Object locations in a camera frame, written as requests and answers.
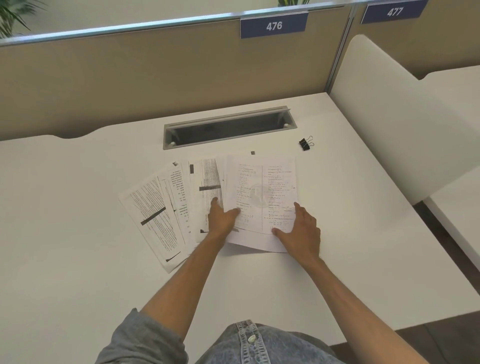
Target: dark floor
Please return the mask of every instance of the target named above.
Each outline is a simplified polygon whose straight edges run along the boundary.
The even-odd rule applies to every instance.
[[[424,203],[414,208],[480,294],[480,272],[477,268]],[[404,328],[397,333],[430,364],[480,364],[480,311]],[[346,364],[360,364],[347,343],[334,345],[332,349]]]

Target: stack of papers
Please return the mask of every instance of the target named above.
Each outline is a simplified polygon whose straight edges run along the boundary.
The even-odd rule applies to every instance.
[[[169,273],[208,233],[214,197],[225,211],[241,209],[228,243],[284,252],[271,229],[292,229],[295,159],[248,155],[176,161],[121,193],[120,201]]]

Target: desk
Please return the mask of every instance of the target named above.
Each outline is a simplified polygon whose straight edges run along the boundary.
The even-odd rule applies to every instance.
[[[297,129],[164,151],[165,123],[286,105]],[[302,151],[298,141],[313,136]],[[108,126],[78,139],[0,143],[0,361],[92,363],[114,328],[168,275],[118,194],[166,163],[229,152],[297,156],[300,202],[322,228],[331,269],[394,329],[480,309],[470,286],[323,93]],[[345,341],[286,254],[227,244],[185,340],[190,361],[230,323]]]
[[[422,82],[480,133],[480,66],[433,72]],[[480,269],[480,166],[432,194],[425,204]]]

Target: person's left hand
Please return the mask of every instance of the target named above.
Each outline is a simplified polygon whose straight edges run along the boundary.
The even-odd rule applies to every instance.
[[[235,226],[235,219],[240,213],[239,208],[223,212],[223,207],[218,204],[218,198],[214,197],[208,214],[208,235],[219,239],[223,245],[227,235]]]

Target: shirt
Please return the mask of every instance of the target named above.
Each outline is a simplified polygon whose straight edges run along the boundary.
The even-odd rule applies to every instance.
[[[96,364],[186,364],[178,334],[133,309],[112,335]],[[254,324],[228,326],[197,364],[342,364],[322,341],[298,332]]]

